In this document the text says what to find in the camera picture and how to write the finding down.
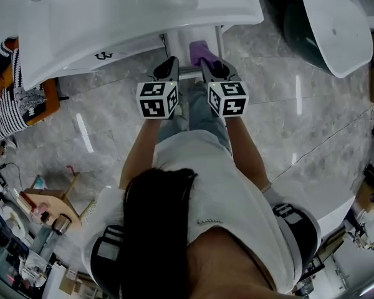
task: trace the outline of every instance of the woman's left arm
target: woman's left arm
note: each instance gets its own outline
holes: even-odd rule
[[[120,189],[126,189],[133,178],[152,167],[160,126],[161,120],[145,120],[123,166],[120,176]]]

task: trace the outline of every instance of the jeans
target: jeans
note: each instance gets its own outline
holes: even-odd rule
[[[229,144],[229,136],[220,117],[212,112],[208,103],[208,89],[202,81],[192,84],[187,90],[188,109],[189,109],[189,130],[205,130],[216,136],[229,152],[231,152]],[[181,117],[174,115],[171,120],[166,121],[158,132],[157,143],[182,132],[180,128]]]

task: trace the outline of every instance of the tile floor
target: tile floor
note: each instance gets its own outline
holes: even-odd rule
[[[352,185],[374,151],[370,130],[368,66],[337,79],[305,63],[288,48],[279,29],[277,4],[261,0],[264,22],[234,26],[224,34],[228,61],[250,88],[244,121],[271,181],[311,183],[336,176]],[[81,211],[105,186],[116,186],[122,164],[143,123],[135,104],[138,81],[163,49],[115,62],[99,71],[60,78],[70,100],[58,113],[16,138],[19,149],[7,161],[21,167],[24,187],[36,174],[53,189],[70,183],[65,165],[82,172],[70,200]],[[88,153],[76,123],[84,119],[94,152]],[[18,190],[16,168],[3,170]],[[69,233],[57,254],[81,268],[78,233]]]

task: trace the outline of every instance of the white cube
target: white cube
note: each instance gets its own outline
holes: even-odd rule
[[[179,103],[177,82],[139,83],[136,101],[142,117],[169,118]]]
[[[241,116],[249,101],[247,85],[242,81],[208,83],[208,103],[223,117]]]

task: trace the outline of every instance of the purple towel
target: purple towel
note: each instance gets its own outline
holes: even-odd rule
[[[191,64],[195,67],[201,66],[201,59],[206,59],[209,62],[209,65],[212,67],[213,62],[219,60],[218,57],[209,51],[208,44],[203,40],[194,41],[189,44],[189,57]]]

